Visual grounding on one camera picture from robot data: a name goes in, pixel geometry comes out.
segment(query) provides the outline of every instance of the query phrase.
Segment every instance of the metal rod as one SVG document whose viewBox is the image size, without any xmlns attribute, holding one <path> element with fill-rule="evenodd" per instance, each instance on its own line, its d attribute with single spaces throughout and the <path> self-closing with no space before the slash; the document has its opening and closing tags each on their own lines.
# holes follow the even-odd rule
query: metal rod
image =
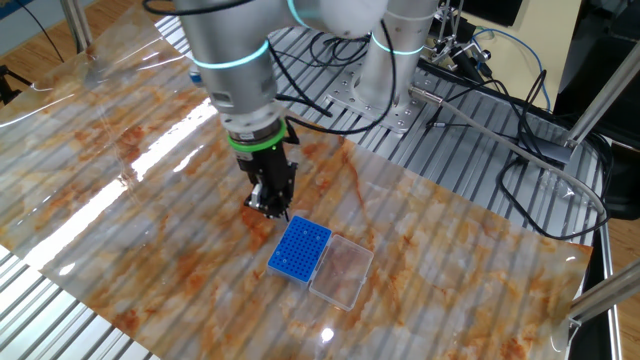
<svg viewBox="0 0 640 360">
<path fill-rule="evenodd" d="M 611 76 L 598 96 L 587 110 L 582 114 L 580 120 L 563 138 L 564 146 L 574 149 L 584 140 L 591 129 L 598 123 L 600 118 L 607 112 L 609 106 L 620 96 L 620 93 L 627 87 L 629 82 L 640 70 L 640 43 L 631 50 L 631 53 L 622 62 L 618 70 Z"/>
<path fill-rule="evenodd" d="M 76 51 L 81 53 L 93 42 L 87 15 L 84 13 L 80 0 L 60 0 L 60 5 L 62 5 L 65 18 L 67 18 L 73 41 L 76 43 Z"/>
<path fill-rule="evenodd" d="M 569 317 L 584 323 L 640 291 L 640 259 L 573 301 Z"/>
<path fill-rule="evenodd" d="M 460 5 L 458 6 L 458 17 L 456 18 L 456 25 L 453 27 L 453 36 L 458 38 L 458 26 L 460 25 L 460 18 L 462 17 L 462 6 L 464 5 L 464 0 L 460 0 Z"/>
<path fill-rule="evenodd" d="M 447 17 L 449 16 L 449 4 L 450 3 L 451 3 L 451 0 L 447 0 L 447 3 L 444 6 L 444 9 L 442 9 L 442 22 L 440 23 L 440 35 L 438 36 L 438 41 L 437 41 L 438 44 L 444 38 L 444 28 L 447 25 Z"/>
</svg>

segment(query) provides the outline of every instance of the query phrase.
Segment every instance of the wire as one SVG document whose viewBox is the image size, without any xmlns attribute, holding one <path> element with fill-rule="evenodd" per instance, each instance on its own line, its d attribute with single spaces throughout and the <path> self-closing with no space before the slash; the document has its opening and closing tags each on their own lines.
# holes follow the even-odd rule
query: wire
<svg viewBox="0 0 640 360">
<path fill-rule="evenodd" d="M 391 36 L 389 35 L 389 30 L 387 30 L 387 25 L 385 24 L 384 20 L 380 20 L 380 25 L 382 26 L 382 31 L 384 32 L 384 36 L 387 40 L 387 44 L 389 45 L 389 55 L 391 56 L 391 71 L 392 71 L 392 76 L 391 76 L 391 94 L 389 95 L 389 103 L 387 104 L 387 108 L 384 110 L 384 112 L 382 113 L 382 115 L 380 115 L 380 117 L 373 121 L 371 124 L 361 127 L 359 129 L 352 129 L 352 130 L 332 130 L 332 129 L 326 129 L 323 127 L 319 127 L 316 125 L 312 125 L 309 124 L 307 122 L 304 122 L 302 120 L 298 120 L 292 116 L 287 116 L 287 120 L 294 122 L 300 126 L 306 127 L 307 129 L 311 129 L 314 131 L 318 131 L 318 132 L 322 132 L 325 134 L 334 134 L 334 135 L 352 135 L 352 134 L 357 134 L 357 133 L 361 133 L 361 132 L 365 132 L 365 131 L 369 131 L 371 129 L 373 129 L 374 127 L 376 127 L 378 124 L 380 124 L 382 121 L 384 121 L 384 118 L 389 114 L 389 111 L 391 111 L 391 107 L 393 106 L 393 99 L 395 98 L 395 94 L 396 94 L 396 57 L 395 54 L 393 52 L 393 44 L 391 43 Z"/>
<path fill-rule="evenodd" d="M 164 16 L 188 16 L 188 15 L 202 15 L 209 14 L 212 12 L 222 11 L 234 8 L 236 6 L 244 5 L 250 3 L 254 0 L 238 0 L 233 2 L 227 2 L 225 4 L 213 5 L 209 7 L 203 7 L 199 9 L 192 10 L 159 10 L 152 8 L 149 3 L 151 2 L 171 2 L 171 0 L 142 0 L 142 7 L 148 12 L 155 15 L 164 15 Z"/>
<path fill-rule="evenodd" d="M 284 52 L 284 51 L 279 51 L 279 50 L 276 50 L 276 54 L 278 54 L 278 55 L 280 55 L 280 56 L 287 56 L 287 57 L 290 57 L 290 58 L 292 58 L 292 59 L 294 59 L 294 60 L 296 60 L 296 61 L 299 61 L 299 62 L 301 62 L 301 63 L 305 64 L 305 65 L 306 65 L 306 66 L 308 66 L 308 67 L 313 67 L 313 68 L 326 67 L 326 66 L 332 66 L 332 67 L 333 67 L 333 66 L 336 66 L 336 67 L 338 67 L 338 66 L 344 66 L 344 65 L 342 65 L 342 64 L 340 64 L 340 65 L 336 65 L 336 64 L 329 64 L 329 65 L 312 64 L 312 63 L 310 63 L 310 62 L 308 62 L 308 61 L 302 60 L 302 59 L 301 59 L 300 57 L 298 57 L 298 56 L 291 55 L 291 54 L 288 54 L 288 53 L 286 53 L 286 52 Z"/>
<path fill-rule="evenodd" d="M 436 123 L 432 123 L 432 124 L 428 124 L 427 127 L 430 128 L 437 128 L 437 129 L 442 129 L 442 128 L 450 128 L 450 127 L 464 127 L 464 128 L 473 128 L 471 125 L 469 124 L 448 124 L 448 123 L 442 123 L 442 122 L 436 122 Z M 511 135 L 507 135 L 507 134 L 503 134 L 503 133 L 499 133 L 499 132 L 495 132 L 494 134 L 496 135 L 500 135 L 502 137 L 505 137 L 507 139 L 511 139 L 514 141 L 518 141 L 518 138 L 515 136 L 511 136 Z"/>
<path fill-rule="evenodd" d="M 318 111 L 318 112 L 320 112 L 322 114 L 324 114 L 324 113 L 328 113 L 329 114 L 329 115 L 325 115 L 325 116 L 333 117 L 332 113 L 328 112 L 323 107 L 319 106 L 318 104 L 314 103 L 313 101 L 311 103 L 309 103 L 305 99 L 300 99 L 300 98 L 297 98 L 295 96 L 289 96 L 289 95 L 285 95 L 285 94 L 277 94 L 276 95 L 276 100 L 278 100 L 278 101 L 291 101 L 291 102 L 304 104 L 304 105 L 307 105 L 309 107 L 314 108 L 316 111 Z"/>
<path fill-rule="evenodd" d="M 518 147 L 517 145 L 503 139 L 502 137 L 500 137 L 497 134 L 494 134 L 492 131 L 488 130 L 487 128 L 485 128 L 484 126 L 478 124 L 477 122 L 475 122 L 473 119 L 471 119 L 467 114 L 463 113 L 462 111 L 458 110 L 455 106 L 453 106 L 452 104 L 443 101 L 442 102 L 442 106 L 447 108 L 448 110 L 452 111 L 456 116 L 460 117 L 461 119 L 463 119 L 464 121 L 466 121 L 469 125 L 471 125 L 472 127 L 476 128 L 478 131 L 480 131 L 482 134 L 490 137 L 491 139 L 495 140 L 496 142 L 508 147 L 511 151 L 515 152 L 516 154 L 520 155 L 522 158 L 524 158 L 525 160 L 528 160 L 536 165 L 538 165 L 539 167 L 548 170 L 549 172 L 555 174 L 556 176 L 558 176 L 559 178 L 565 180 L 566 182 L 568 182 L 569 184 L 573 185 L 574 187 L 580 189 L 581 191 L 583 191 L 595 204 L 596 206 L 596 210 L 598 211 L 599 214 L 599 221 L 598 223 L 593 226 L 592 228 L 589 228 L 587 230 L 575 233 L 575 234 L 571 234 L 571 235 L 564 235 L 564 236 L 553 236 L 551 234 L 548 234 L 547 232 L 545 232 L 539 225 L 537 225 L 535 223 L 535 221 L 533 221 L 533 219 L 531 218 L 531 216 L 527 213 L 527 211 L 524 209 L 524 207 L 522 207 L 522 205 L 520 205 L 518 203 L 518 201 L 515 199 L 515 197 L 513 195 L 511 195 L 511 193 L 508 192 L 508 190 L 506 189 L 506 187 L 504 186 L 504 184 L 502 183 L 502 177 L 504 177 L 504 173 L 506 173 L 506 171 L 508 171 L 511 167 L 515 166 L 517 164 L 516 161 L 510 163 L 509 165 L 507 165 L 505 168 L 503 168 L 500 173 L 498 174 L 498 185 L 500 187 L 500 189 L 505 193 L 505 195 L 507 196 L 507 198 L 514 204 L 514 206 L 516 207 L 516 209 L 518 210 L 518 212 L 520 212 L 524 217 L 527 218 L 527 221 L 529 221 L 529 223 L 536 229 L 536 231 L 540 232 L 541 234 L 543 234 L 544 236 L 553 238 L 553 239 L 558 239 L 558 240 L 568 240 L 574 237 L 578 237 L 581 235 L 584 235 L 586 233 L 589 233 L 597 228 L 599 228 L 600 226 L 606 224 L 606 222 L 609 220 L 610 216 L 609 216 L 609 211 L 607 210 L 604 201 L 593 191 L 591 190 L 591 188 L 589 188 L 587 185 L 585 185 L 584 183 L 582 183 L 580 180 L 574 178 L 573 176 L 567 174 L 566 172 L 547 164 L 546 162 L 538 159 L 537 157 L 533 156 L 532 154 L 526 152 L 525 150 L 521 149 L 520 147 Z"/>
<path fill-rule="evenodd" d="M 291 84 L 291 86 L 296 90 L 296 92 L 300 95 L 300 97 L 302 97 L 302 99 L 304 99 L 306 104 L 311 106 L 311 107 L 313 107 L 314 109 L 316 109 L 318 112 L 320 112 L 324 116 L 333 117 L 333 114 L 331 112 L 329 112 L 328 110 L 325 110 L 322 107 L 320 107 L 319 105 L 317 105 L 313 100 L 311 100 L 307 96 L 307 94 L 304 93 L 304 90 L 302 90 L 300 88 L 300 86 L 298 86 L 298 84 L 296 84 L 296 81 L 293 79 L 291 74 L 289 74 L 289 71 L 287 70 L 287 68 L 284 66 L 284 64 L 282 63 L 282 61 L 278 57 L 278 54 L 274 50 L 273 46 L 271 46 L 271 42 L 269 42 L 269 51 L 271 51 L 271 55 L 273 55 L 273 60 L 275 60 L 276 64 L 278 64 L 278 66 L 280 67 L 280 70 L 282 70 L 282 74 L 287 78 L 287 80 L 289 80 L 289 83 Z"/>
<path fill-rule="evenodd" d="M 520 111 L 518 111 L 515 103 L 512 100 L 512 97 L 509 95 L 509 91 L 507 90 L 507 87 L 500 80 L 493 80 L 492 79 L 492 80 L 487 80 L 485 82 L 476 84 L 474 86 L 469 87 L 468 89 L 466 89 L 464 91 L 461 91 L 460 93 L 458 93 L 458 94 L 456 94 L 454 96 L 451 96 L 451 97 L 445 99 L 445 101 L 451 102 L 451 101 L 453 101 L 453 100 L 455 100 L 455 99 L 457 99 L 457 98 L 459 98 L 459 97 L 461 97 L 461 96 L 463 96 L 463 95 L 465 95 L 465 94 L 467 94 L 467 93 L 469 93 L 471 91 L 477 90 L 477 89 L 479 89 L 479 88 L 481 88 L 481 87 L 483 87 L 483 86 L 485 86 L 487 84 L 491 84 L 491 83 L 500 86 L 502 88 L 502 91 L 504 92 L 504 94 L 507 96 L 507 101 L 509 102 L 509 105 L 511 105 L 511 109 L 513 109 L 513 112 L 516 114 L 516 116 L 518 118 L 518 121 L 519 121 L 518 130 L 521 130 L 521 126 L 522 126 L 522 128 L 524 128 L 525 132 L 527 133 L 527 135 L 529 136 L 530 139 L 535 138 L 535 135 L 533 134 L 533 130 L 531 130 L 531 127 L 529 126 L 529 123 L 527 122 L 527 118 L 526 118 L 526 114 L 527 113 L 525 113 L 525 112 L 520 113 Z M 427 124 L 434 123 L 438 119 L 438 116 L 440 116 L 441 112 L 442 112 L 442 107 L 440 107 L 440 108 L 438 108 L 438 110 L 436 110 L 435 114 L 433 114 L 433 116 L 431 117 L 431 119 L 429 120 L 429 122 Z M 531 153 L 533 153 L 534 150 L 535 150 L 535 153 L 537 153 L 538 156 L 543 157 L 542 151 L 540 151 L 540 148 L 538 147 L 538 144 L 535 141 L 530 141 L 530 142 L 533 145 L 533 149 L 531 147 L 529 147 L 529 142 L 523 142 L 523 144 L 526 147 L 526 149 Z"/>
<path fill-rule="evenodd" d="M 13 77 L 14 79 L 20 81 L 21 83 L 23 83 L 23 84 L 25 84 L 27 86 L 31 86 L 32 85 L 29 80 L 27 80 L 27 79 L 23 78 L 22 76 L 14 73 L 13 71 L 9 70 L 8 68 L 7 68 L 7 75 Z"/>
<path fill-rule="evenodd" d="M 337 38 L 337 37 L 332 37 L 331 39 L 325 40 L 323 42 L 325 46 L 332 47 L 332 49 L 331 49 L 331 54 L 332 54 L 331 59 L 329 59 L 329 61 L 320 60 L 318 58 L 318 56 L 315 54 L 315 52 L 313 50 L 313 47 L 315 46 L 316 42 L 318 42 L 318 40 L 320 40 L 320 38 L 323 35 L 326 35 L 326 34 L 325 33 L 318 33 L 309 42 L 309 54 L 311 54 L 311 58 L 313 59 L 313 61 L 317 62 L 320 65 L 334 66 L 334 67 L 344 67 L 344 66 L 351 65 L 351 64 L 361 60 L 365 55 L 367 55 L 366 48 L 367 48 L 367 44 L 369 43 L 369 41 L 371 39 L 370 36 L 365 36 L 365 37 L 362 37 L 362 38 L 359 38 L 359 39 L 353 39 L 353 40 L 347 40 L 347 39 L 340 39 L 340 38 Z M 347 58 L 341 58 L 337 54 L 337 49 L 338 49 L 338 46 L 340 44 L 342 44 L 343 42 L 347 42 L 347 43 L 360 42 L 360 43 L 362 43 L 362 46 L 360 46 L 360 48 L 355 53 L 353 53 L 351 56 L 349 56 Z M 333 60 L 346 61 L 346 62 L 332 64 L 331 62 Z"/>
<path fill-rule="evenodd" d="M 16 2 L 18 3 L 18 5 L 20 5 L 20 7 L 22 7 L 26 12 L 28 12 L 29 15 L 31 15 L 33 20 L 35 20 L 35 22 L 40 27 L 40 30 L 42 30 L 42 32 L 44 33 L 44 36 L 47 37 L 47 40 L 49 40 L 49 42 L 51 43 L 51 46 L 53 46 L 53 49 L 56 51 L 56 54 L 58 54 L 58 58 L 60 58 L 60 62 L 64 63 L 64 59 L 62 58 L 62 55 L 60 55 L 60 51 L 58 51 L 58 48 L 56 47 L 56 44 L 53 43 L 53 40 L 51 40 L 51 38 L 49 37 L 49 34 L 47 34 L 47 30 L 45 30 L 44 27 L 42 26 L 42 24 L 40 24 L 40 21 L 38 21 L 38 18 L 36 18 L 36 16 L 33 15 L 33 13 L 29 9 L 27 9 L 26 6 L 24 6 L 22 1 L 16 0 Z"/>
<path fill-rule="evenodd" d="M 518 200 L 516 200 L 516 198 L 513 196 L 513 194 L 511 194 L 509 192 L 509 190 L 507 189 L 507 187 L 504 185 L 504 176 L 506 174 L 506 172 L 511 169 L 512 167 L 516 166 L 516 165 L 524 165 L 526 164 L 526 161 L 522 160 L 522 158 L 517 158 L 515 160 L 513 160 L 512 162 L 510 162 L 507 166 L 505 166 L 504 168 L 502 168 L 502 170 L 500 170 L 500 172 L 498 173 L 498 186 L 500 187 L 500 190 L 504 193 L 504 195 L 507 197 L 507 199 L 509 200 L 509 202 L 511 202 L 513 204 L 513 206 L 516 208 L 516 210 L 518 210 L 518 212 L 527 219 L 527 222 L 540 234 L 542 234 L 543 236 L 546 236 L 548 238 L 552 238 L 552 239 L 556 239 L 556 240 L 570 240 L 573 239 L 575 237 L 579 237 L 582 235 L 586 235 L 592 231 L 598 230 L 599 228 L 601 228 L 604 224 L 606 224 L 609 219 L 611 218 L 611 215 L 609 214 L 609 211 L 607 210 L 607 208 L 605 207 L 604 209 L 604 216 L 600 218 L 600 220 L 593 226 L 589 227 L 588 229 L 579 231 L 577 233 L 573 233 L 571 235 L 551 235 L 548 232 L 546 232 L 540 225 L 538 225 L 538 223 L 533 220 L 533 218 L 531 217 L 531 215 L 529 215 L 529 213 L 527 212 L 527 210 L 525 210 L 525 208 L 522 206 L 522 204 L 520 204 L 520 202 L 518 202 Z M 601 202 L 604 206 L 604 202 L 603 200 L 598 197 L 598 201 Z"/>
<path fill-rule="evenodd" d="M 475 33 L 471 37 L 471 39 L 473 41 L 475 41 L 476 44 L 478 44 L 478 42 L 476 41 L 476 37 L 478 35 L 480 35 L 480 34 L 485 33 L 485 32 L 497 32 L 498 34 L 502 34 L 502 35 L 504 35 L 504 36 L 506 36 L 508 38 L 511 38 L 511 39 L 519 42 L 522 46 L 526 47 L 533 54 L 533 56 L 536 58 L 536 61 L 538 62 L 538 67 L 540 68 L 540 72 L 543 71 L 542 61 L 540 61 L 540 57 L 538 56 L 538 54 L 529 45 L 525 44 L 524 41 L 518 39 L 517 37 L 515 37 L 515 36 L 513 36 L 513 35 L 511 35 L 509 33 L 506 33 L 504 31 L 498 30 L 498 29 L 484 29 L 484 30 L 482 30 L 480 32 Z M 544 83 L 542 84 L 542 92 L 544 94 L 545 99 L 547 100 L 547 112 L 551 112 L 551 100 L 549 99 L 549 94 L 547 93 L 547 87 L 544 85 Z"/>
</svg>

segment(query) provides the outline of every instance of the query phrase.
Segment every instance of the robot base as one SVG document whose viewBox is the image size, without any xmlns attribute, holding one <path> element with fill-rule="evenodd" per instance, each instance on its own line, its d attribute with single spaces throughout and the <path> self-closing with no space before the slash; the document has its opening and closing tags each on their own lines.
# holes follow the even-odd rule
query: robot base
<svg viewBox="0 0 640 360">
<path fill-rule="evenodd" d="M 364 103 L 355 96 L 351 90 L 351 83 L 353 82 L 354 76 L 358 73 L 359 66 L 361 65 L 354 64 L 345 67 L 342 73 L 327 88 L 326 97 L 336 105 L 362 115 L 365 119 L 376 120 L 380 117 L 384 109 L 377 109 Z M 427 80 L 425 75 L 416 73 L 413 76 L 414 84 L 424 86 L 423 84 L 428 84 L 428 82 L 429 80 Z M 405 133 L 409 131 L 416 121 L 424 105 L 424 102 L 413 99 L 406 107 L 392 107 L 380 125 L 396 133 Z"/>
</svg>

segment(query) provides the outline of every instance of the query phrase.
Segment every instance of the clear plastic sheet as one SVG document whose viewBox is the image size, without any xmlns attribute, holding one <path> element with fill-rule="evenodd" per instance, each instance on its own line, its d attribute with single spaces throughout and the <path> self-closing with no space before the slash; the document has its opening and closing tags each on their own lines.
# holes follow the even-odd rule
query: clear plastic sheet
<svg viewBox="0 0 640 360">
<path fill-rule="evenodd" d="M 300 130 L 292 213 L 374 253 L 345 312 L 265 274 L 189 61 L 134 9 L 0 112 L 0 243 L 163 359 L 563 359 L 591 250 Z"/>
</svg>

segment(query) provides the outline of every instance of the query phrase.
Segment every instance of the transparent container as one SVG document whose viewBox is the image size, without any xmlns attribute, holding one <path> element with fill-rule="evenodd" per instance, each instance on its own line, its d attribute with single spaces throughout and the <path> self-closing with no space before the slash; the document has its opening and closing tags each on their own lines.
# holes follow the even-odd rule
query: transparent container
<svg viewBox="0 0 640 360">
<path fill-rule="evenodd" d="M 356 304 L 373 253 L 340 235 L 331 238 L 309 291 L 337 307 L 350 311 Z"/>
</svg>

